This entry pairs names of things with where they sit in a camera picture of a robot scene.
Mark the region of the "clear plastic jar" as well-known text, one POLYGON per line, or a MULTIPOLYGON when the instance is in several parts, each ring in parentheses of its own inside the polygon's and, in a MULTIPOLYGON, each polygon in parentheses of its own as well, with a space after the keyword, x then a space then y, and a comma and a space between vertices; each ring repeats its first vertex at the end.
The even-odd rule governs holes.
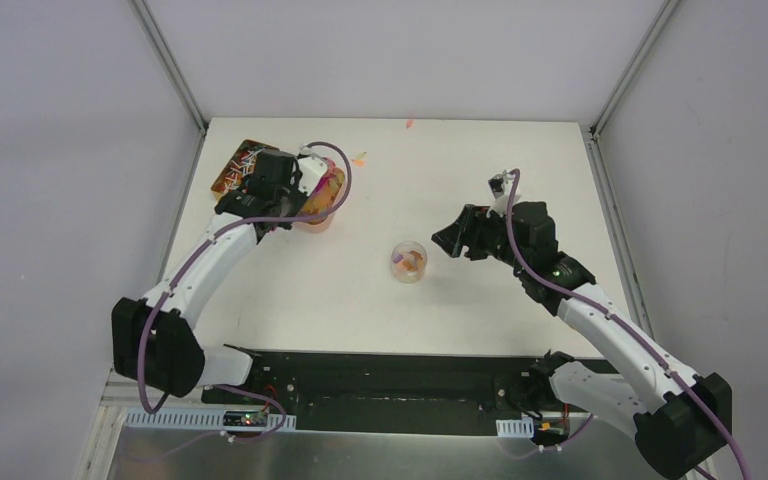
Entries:
POLYGON ((401 283, 411 284, 420 281, 425 274, 428 262, 425 248, 414 241, 398 243, 390 255, 390 271, 401 283))

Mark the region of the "magenta plastic scoop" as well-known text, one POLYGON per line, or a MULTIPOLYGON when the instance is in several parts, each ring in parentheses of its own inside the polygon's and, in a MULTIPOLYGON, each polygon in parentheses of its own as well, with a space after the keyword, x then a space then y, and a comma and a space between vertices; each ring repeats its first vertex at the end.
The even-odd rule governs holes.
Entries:
POLYGON ((336 173, 327 173, 324 175, 317 184, 314 194, 315 195, 333 195, 335 191, 339 191, 341 187, 340 176, 336 173))

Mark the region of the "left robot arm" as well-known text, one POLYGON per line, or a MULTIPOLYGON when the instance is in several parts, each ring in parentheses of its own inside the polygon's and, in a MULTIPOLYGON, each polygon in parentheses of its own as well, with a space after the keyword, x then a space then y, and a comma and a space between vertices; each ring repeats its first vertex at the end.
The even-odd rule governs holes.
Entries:
POLYGON ((198 319, 231 269, 276 228, 299 220, 304 205, 329 172, 325 159, 262 149, 241 185, 217 203, 205 231, 172 272, 138 299, 113 306, 115 371, 147 391, 184 397, 197 387, 226 384, 241 404, 257 402, 265 378, 252 356, 229 345, 204 346, 195 335, 198 319))

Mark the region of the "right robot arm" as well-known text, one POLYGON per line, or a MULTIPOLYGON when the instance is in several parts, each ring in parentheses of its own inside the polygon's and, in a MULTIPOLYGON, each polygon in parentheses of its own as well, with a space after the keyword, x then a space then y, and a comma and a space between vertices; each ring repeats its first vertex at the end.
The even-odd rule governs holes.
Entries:
POLYGON ((529 298, 582 335, 622 377, 600 378, 568 354, 548 354, 529 370, 533 405, 584 408, 631 438, 665 479, 683 478, 727 446, 731 385, 717 373, 700 375, 628 320, 595 276, 560 250, 545 203, 523 201, 505 213, 467 204, 431 239, 452 258, 510 266, 529 298))

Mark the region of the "pink gummy candy box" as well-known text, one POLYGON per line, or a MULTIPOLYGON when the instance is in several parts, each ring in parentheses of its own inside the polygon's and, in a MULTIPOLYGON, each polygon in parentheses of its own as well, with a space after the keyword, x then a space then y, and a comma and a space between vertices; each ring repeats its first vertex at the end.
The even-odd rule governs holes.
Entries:
MULTIPOLYGON (((340 176, 341 180, 341 187, 339 191, 335 191, 333 195, 313 195, 308 199, 308 201, 305 203, 305 205, 302 207, 302 210, 300 211, 300 216, 313 216, 315 214, 320 214, 327 209, 333 207, 338 200, 341 200, 345 193, 345 185, 346 185, 346 174, 344 170, 341 167, 338 167, 333 162, 329 162, 329 170, 328 173, 336 173, 340 176)), ((322 233, 325 230, 328 229, 330 224, 332 223, 332 220, 334 218, 334 214, 329 214, 326 217, 317 218, 313 221, 309 222, 295 222, 293 226, 295 228, 300 228, 303 231, 306 231, 308 233, 322 233)))

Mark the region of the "yellow lollipop box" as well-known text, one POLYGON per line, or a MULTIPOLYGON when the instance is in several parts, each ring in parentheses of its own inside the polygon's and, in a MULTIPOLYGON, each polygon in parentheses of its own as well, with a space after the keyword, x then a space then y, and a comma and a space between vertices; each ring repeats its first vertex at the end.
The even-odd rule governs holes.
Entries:
POLYGON ((258 155, 274 146, 251 139, 244 140, 232 154, 211 185, 216 200, 240 187, 245 177, 254 171, 258 155))

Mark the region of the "spilled orange green gummy candy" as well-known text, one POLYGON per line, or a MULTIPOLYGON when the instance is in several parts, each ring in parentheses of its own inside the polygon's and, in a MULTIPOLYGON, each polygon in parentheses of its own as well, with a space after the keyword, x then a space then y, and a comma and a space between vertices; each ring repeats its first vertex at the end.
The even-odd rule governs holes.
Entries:
POLYGON ((351 163, 356 166, 364 166, 365 165, 365 157, 367 156, 366 152, 360 152, 359 154, 355 155, 351 159, 351 163))

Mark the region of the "right aluminium frame post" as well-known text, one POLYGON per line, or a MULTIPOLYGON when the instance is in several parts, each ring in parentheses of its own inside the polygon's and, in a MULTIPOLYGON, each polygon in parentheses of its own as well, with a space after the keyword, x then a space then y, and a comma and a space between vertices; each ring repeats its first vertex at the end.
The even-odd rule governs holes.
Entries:
POLYGON ((676 11, 683 4, 683 0, 665 0, 661 2, 654 19, 647 27, 629 62, 610 92, 608 99, 597 115, 596 120, 590 126, 589 133, 594 141, 601 137, 609 125, 624 97, 630 92, 636 78, 642 72, 646 61, 669 26, 676 11))

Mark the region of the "aluminium frame post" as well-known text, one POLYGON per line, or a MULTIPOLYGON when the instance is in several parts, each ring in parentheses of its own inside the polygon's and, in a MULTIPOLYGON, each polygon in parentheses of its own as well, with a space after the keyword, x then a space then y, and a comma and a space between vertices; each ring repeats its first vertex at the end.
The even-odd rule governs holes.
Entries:
POLYGON ((168 77, 173 90, 176 92, 190 120, 199 134, 204 137, 207 133, 209 121, 199 106, 193 90, 175 58, 171 46, 169 45, 149 2, 146 0, 128 0, 127 3, 133 10, 149 45, 158 58, 162 69, 168 77))
POLYGON ((669 26, 676 11, 683 4, 683 0, 665 0, 661 2, 654 19, 647 27, 629 62, 610 92, 608 99, 597 115, 596 120, 590 126, 589 133, 594 141, 601 137, 609 125, 624 97, 630 92, 636 78, 642 72, 646 61, 669 26))

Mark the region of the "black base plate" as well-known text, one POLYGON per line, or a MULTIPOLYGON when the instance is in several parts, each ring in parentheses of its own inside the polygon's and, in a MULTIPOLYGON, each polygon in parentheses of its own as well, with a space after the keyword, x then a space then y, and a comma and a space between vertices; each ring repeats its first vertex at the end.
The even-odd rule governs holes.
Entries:
POLYGON ((539 361, 261 350, 241 387, 280 403, 299 430, 491 436, 499 420, 576 413, 531 379, 539 361))

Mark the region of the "left aluminium frame post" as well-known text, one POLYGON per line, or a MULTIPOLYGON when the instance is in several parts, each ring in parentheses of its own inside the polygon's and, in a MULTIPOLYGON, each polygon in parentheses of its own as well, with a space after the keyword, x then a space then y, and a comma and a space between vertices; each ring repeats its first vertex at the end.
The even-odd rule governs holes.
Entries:
POLYGON ((175 58, 171 46, 169 45, 149 2, 146 0, 128 0, 127 3, 133 10, 149 45, 158 58, 162 69, 168 77, 173 90, 176 92, 190 120, 199 134, 204 137, 207 133, 209 121, 199 106, 193 90, 175 58))

